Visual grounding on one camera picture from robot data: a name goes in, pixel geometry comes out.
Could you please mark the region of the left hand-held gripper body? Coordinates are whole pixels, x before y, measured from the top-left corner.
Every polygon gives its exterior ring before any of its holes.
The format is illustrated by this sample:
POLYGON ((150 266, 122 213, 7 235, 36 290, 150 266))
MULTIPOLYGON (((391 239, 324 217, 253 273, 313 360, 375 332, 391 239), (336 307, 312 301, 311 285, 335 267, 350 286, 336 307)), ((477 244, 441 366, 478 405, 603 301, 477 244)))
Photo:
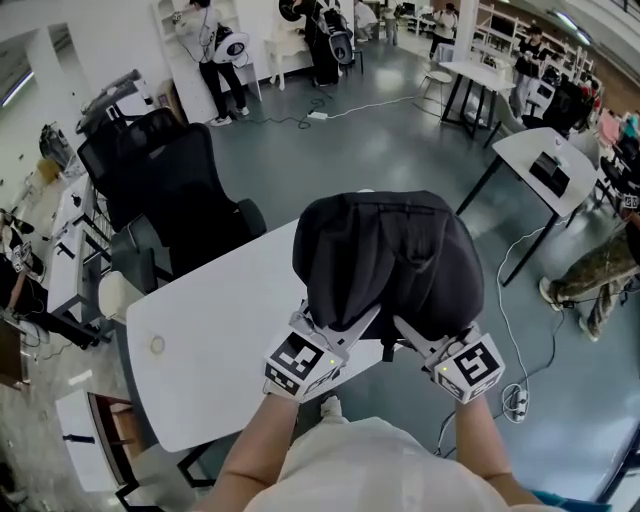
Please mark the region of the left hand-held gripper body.
POLYGON ((298 403, 328 389, 350 359, 349 331, 320 328, 311 319, 292 319, 265 357, 266 384, 298 403))

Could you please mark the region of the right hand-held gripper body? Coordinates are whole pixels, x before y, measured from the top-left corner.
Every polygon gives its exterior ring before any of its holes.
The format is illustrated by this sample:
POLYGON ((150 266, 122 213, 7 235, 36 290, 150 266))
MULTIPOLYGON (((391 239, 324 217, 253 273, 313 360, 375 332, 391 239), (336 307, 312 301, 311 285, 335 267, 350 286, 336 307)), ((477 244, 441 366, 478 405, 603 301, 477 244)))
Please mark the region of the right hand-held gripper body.
POLYGON ((460 403, 469 403, 498 383, 503 359, 490 334, 469 332, 450 339, 425 359, 432 381, 460 403))

